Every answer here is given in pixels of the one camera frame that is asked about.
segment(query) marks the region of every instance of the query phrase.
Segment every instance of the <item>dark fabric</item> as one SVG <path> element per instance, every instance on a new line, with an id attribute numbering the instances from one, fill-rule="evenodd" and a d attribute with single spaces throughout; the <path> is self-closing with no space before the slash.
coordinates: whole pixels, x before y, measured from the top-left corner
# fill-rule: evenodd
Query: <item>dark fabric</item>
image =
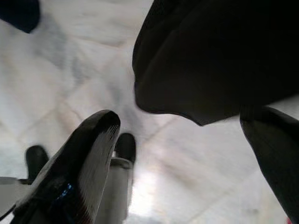
<path id="1" fill-rule="evenodd" d="M 40 20 L 38 0 L 0 0 L 0 19 L 30 33 Z"/>
<path id="2" fill-rule="evenodd" d="M 271 108 L 244 110 L 240 121 L 268 184 L 299 224 L 299 121 Z"/>
<path id="3" fill-rule="evenodd" d="M 135 99 L 199 125 L 295 94 L 295 2 L 154 0 L 135 43 Z"/>

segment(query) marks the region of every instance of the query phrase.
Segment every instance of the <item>marble floor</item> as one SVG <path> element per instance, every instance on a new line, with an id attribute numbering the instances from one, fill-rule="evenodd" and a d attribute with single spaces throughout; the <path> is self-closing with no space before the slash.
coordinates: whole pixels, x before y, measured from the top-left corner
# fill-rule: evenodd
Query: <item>marble floor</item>
<path id="1" fill-rule="evenodd" d="M 138 144 L 127 224 L 284 224 L 238 117 L 199 127 L 135 106 L 132 50 L 150 5 L 43 0 L 30 35 L 0 21 L 0 176 L 26 178 L 27 147 L 53 155 L 83 119 L 110 109 Z M 274 106 L 299 118 L 294 102 Z"/>

